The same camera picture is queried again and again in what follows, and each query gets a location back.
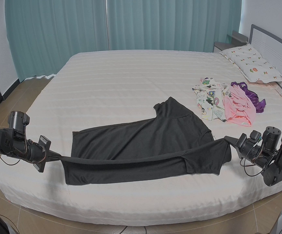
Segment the white bed sheet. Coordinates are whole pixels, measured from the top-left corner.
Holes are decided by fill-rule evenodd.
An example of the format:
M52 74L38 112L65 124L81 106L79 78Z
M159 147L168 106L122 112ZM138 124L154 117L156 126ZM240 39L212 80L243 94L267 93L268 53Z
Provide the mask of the white bed sheet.
M198 116L192 86L200 78L246 81L219 53L126 50L79 53L70 58L42 90L27 114L27 137L45 135L51 150L70 156L72 131L155 117L153 106L169 96ZM215 138L248 136L266 126L282 130L282 96L276 84L248 84L265 112L252 127L204 120ZM249 167L254 174L260 169ZM44 173L24 161L0 161L0 189L13 203L61 218L95 224L146 226L205 220L243 208L282 190L268 187L262 176L248 177L232 149L232 161L220 175L188 174L116 184L66 185L60 161L46 163Z

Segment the white headboard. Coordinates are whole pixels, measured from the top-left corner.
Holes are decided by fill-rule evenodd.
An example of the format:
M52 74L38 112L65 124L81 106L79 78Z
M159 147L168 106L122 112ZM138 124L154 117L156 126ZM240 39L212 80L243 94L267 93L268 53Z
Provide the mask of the white headboard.
M252 24L249 43L282 74L282 39Z

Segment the curtain fold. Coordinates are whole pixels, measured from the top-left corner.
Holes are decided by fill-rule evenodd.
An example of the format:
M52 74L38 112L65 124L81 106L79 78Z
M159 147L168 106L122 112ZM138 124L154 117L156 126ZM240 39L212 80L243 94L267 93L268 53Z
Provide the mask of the curtain fold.
M242 0L107 0L111 50L212 52L239 30Z
M74 54L109 50L105 0L5 0L5 15L20 81L56 74Z

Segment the gray nightstand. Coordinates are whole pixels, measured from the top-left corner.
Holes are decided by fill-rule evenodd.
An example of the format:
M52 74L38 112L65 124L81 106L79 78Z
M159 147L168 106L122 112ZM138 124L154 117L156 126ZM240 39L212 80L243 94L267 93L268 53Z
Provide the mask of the gray nightstand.
M244 46L247 44L248 37L233 30L232 35L228 35L231 38L231 43L215 41L214 53L220 52L225 49L234 48L238 46Z

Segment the pile of clothes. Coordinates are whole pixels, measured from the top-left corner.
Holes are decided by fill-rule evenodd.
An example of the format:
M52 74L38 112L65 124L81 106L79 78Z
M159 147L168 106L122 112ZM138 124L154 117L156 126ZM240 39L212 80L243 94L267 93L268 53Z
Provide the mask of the pile of clothes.
M201 118L206 120L219 118L223 122L251 126L256 113L262 113L266 105L265 99L259 102L258 95L248 90L245 82L232 82L230 85L207 77L192 90L196 93Z

